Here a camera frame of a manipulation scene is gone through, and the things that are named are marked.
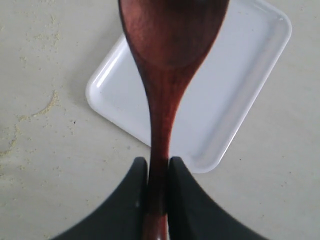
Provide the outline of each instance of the white tray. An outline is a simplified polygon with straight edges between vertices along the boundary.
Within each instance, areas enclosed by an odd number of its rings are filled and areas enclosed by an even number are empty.
[[[288,17],[262,0],[231,0],[220,33],[187,88],[170,155],[193,173],[215,168],[291,36]],[[122,35],[91,77],[89,105],[150,146],[144,87]]]

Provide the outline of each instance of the speckled countertop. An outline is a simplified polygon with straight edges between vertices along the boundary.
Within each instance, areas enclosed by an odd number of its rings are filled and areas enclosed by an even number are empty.
[[[291,40],[219,166],[195,177],[266,237],[319,239],[320,3],[269,2]],[[85,98],[121,32],[117,1],[0,1],[0,239],[55,236],[149,157]]]

